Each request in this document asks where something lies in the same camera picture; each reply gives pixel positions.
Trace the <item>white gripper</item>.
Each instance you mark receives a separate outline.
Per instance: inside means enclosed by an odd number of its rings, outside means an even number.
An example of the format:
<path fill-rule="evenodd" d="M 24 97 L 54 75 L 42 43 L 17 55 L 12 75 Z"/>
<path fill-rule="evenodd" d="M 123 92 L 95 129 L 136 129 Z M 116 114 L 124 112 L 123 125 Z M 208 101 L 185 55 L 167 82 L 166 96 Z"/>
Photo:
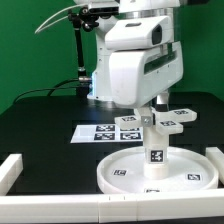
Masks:
<path fill-rule="evenodd" d="M 180 42 L 171 44 L 174 59 L 145 71 L 147 63 L 161 59 L 161 48 L 148 50 L 119 51 L 111 54 L 109 74 L 112 100 L 123 108 L 139 108 L 156 97 L 156 110 L 169 110 L 169 94 L 162 93 L 178 82 L 183 76 L 182 48 Z M 138 109 L 143 127 L 153 125 L 153 112 L 150 106 Z"/>

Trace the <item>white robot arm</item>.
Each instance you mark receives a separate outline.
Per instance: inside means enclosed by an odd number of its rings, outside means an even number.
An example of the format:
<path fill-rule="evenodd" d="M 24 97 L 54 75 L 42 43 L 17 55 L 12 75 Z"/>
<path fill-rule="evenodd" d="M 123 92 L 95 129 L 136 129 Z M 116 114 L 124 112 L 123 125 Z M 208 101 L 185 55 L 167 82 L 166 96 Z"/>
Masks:
<path fill-rule="evenodd" d="M 174 40 L 173 10 L 180 0 L 74 0 L 100 22 L 107 52 L 109 97 L 138 109 L 183 76 L 182 48 Z"/>

